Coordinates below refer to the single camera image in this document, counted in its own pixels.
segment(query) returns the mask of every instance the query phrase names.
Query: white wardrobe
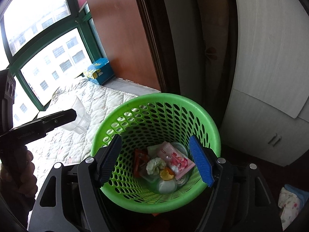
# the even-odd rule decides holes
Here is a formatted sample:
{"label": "white wardrobe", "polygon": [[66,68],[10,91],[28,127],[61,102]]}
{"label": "white wardrobe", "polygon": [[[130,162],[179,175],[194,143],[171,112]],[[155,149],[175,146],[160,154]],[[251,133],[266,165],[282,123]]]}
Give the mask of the white wardrobe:
{"label": "white wardrobe", "polygon": [[309,149],[309,16],[299,0],[236,0],[238,49],[222,142],[288,165]]}

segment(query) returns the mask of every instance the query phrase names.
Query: person's hand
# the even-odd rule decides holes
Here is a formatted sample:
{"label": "person's hand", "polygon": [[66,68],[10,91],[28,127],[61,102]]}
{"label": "person's hand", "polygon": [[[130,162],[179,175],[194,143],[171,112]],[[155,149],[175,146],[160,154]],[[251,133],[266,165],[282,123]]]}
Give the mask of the person's hand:
{"label": "person's hand", "polygon": [[38,191],[38,186],[37,178],[33,175],[35,169],[34,164],[31,162],[33,160],[33,155],[30,151],[27,151],[26,157],[28,165],[20,176],[22,185],[19,188],[16,186],[12,176],[3,165],[1,165],[0,169],[0,178],[2,185],[6,185],[11,191],[24,194],[26,197],[35,197]]}

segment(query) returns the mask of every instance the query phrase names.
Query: building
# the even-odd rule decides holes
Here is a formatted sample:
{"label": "building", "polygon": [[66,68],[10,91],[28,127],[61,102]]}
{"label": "building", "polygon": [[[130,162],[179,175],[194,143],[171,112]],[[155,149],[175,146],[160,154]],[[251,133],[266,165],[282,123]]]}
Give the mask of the building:
{"label": "building", "polygon": [[[55,21],[69,15],[66,5],[44,16],[27,30],[9,42],[11,51],[21,46]],[[67,79],[75,78],[91,64],[86,48],[77,29],[64,34],[37,53],[21,72],[28,85],[43,105],[46,105]],[[13,105],[14,126],[31,121],[38,113],[27,94],[16,81],[15,103]]]}

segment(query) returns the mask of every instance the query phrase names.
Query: green plastic basket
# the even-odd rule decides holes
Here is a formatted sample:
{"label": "green plastic basket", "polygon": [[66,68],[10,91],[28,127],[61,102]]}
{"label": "green plastic basket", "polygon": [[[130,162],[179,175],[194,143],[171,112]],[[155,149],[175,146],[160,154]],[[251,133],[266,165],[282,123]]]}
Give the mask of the green plastic basket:
{"label": "green plastic basket", "polygon": [[151,192],[133,176],[135,148],[167,142],[180,142],[188,148],[191,135],[196,134],[205,147],[220,156],[218,129],[209,114],[185,97],[155,93],[132,99],[115,109],[100,125],[91,155],[107,146],[115,134],[122,137],[122,150],[109,182],[101,188],[117,205],[141,213],[161,213],[186,205],[206,188],[194,167],[188,182],[172,194]]}

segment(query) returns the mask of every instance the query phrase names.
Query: yellow object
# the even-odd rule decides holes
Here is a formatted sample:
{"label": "yellow object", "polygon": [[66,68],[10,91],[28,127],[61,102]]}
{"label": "yellow object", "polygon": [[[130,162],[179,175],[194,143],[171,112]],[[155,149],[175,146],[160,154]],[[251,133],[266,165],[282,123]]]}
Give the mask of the yellow object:
{"label": "yellow object", "polygon": [[160,171],[160,177],[164,181],[169,181],[174,178],[174,175],[170,174],[168,169],[169,168],[166,167]]}

